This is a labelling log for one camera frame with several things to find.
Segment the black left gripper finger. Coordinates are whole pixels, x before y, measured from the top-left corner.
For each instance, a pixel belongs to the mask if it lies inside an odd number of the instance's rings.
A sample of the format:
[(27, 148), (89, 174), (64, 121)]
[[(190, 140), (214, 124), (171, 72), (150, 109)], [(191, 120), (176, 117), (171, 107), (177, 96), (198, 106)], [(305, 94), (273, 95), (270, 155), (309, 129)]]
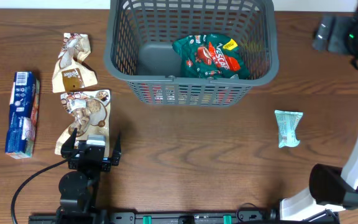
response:
[(119, 133), (114, 145), (114, 149), (112, 150), (111, 156), (111, 164), (113, 166), (118, 166), (119, 161), (121, 159), (122, 151), (121, 151), (121, 134)]
[(62, 144), (61, 155), (62, 157), (71, 157), (74, 155), (75, 141), (77, 135), (77, 128), (75, 128), (70, 137)]

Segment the orange spaghetti packet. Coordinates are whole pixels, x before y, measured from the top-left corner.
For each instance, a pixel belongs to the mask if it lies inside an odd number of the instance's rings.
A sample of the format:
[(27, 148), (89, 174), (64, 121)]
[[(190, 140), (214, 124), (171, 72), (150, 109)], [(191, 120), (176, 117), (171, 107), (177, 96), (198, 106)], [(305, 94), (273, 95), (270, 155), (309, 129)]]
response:
[(131, 83), (130, 87), (140, 101), (151, 105), (231, 106), (250, 90), (240, 86), (146, 83)]

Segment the green Nescafe coffee bag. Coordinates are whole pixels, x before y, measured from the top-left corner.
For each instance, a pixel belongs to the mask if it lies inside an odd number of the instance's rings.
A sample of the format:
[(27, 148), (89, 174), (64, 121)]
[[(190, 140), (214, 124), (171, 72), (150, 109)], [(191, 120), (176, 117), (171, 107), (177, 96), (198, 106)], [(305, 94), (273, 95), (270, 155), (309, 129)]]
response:
[(240, 46), (226, 35), (189, 35), (176, 40), (172, 47), (181, 58), (182, 77), (247, 79), (250, 76)]

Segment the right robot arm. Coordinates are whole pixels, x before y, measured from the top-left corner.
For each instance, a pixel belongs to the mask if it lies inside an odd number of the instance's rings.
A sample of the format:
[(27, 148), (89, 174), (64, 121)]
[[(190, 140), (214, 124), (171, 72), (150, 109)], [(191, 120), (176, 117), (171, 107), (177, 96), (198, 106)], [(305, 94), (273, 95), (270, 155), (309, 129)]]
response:
[[(342, 41), (353, 56), (352, 66), (358, 70), (358, 7)], [(358, 138), (344, 167), (316, 164), (310, 174), (309, 186), (295, 196), (283, 199), (270, 217), (282, 223), (328, 223), (328, 217), (331, 217), (331, 223), (336, 223), (339, 212), (355, 209), (358, 209)]]

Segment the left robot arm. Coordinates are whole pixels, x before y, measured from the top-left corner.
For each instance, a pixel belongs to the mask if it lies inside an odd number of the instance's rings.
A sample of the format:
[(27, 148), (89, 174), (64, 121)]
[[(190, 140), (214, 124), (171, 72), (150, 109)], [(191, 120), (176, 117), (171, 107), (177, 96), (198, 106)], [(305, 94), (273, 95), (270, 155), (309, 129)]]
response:
[(96, 196), (101, 173), (118, 166), (121, 158), (121, 137), (118, 136), (112, 155), (104, 155), (107, 140), (103, 135), (89, 135), (76, 140), (75, 129), (61, 147), (61, 156), (71, 170), (58, 185), (61, 193), (57, 219), (60, 223), (108, 223), (107, 211), (98, 210)]

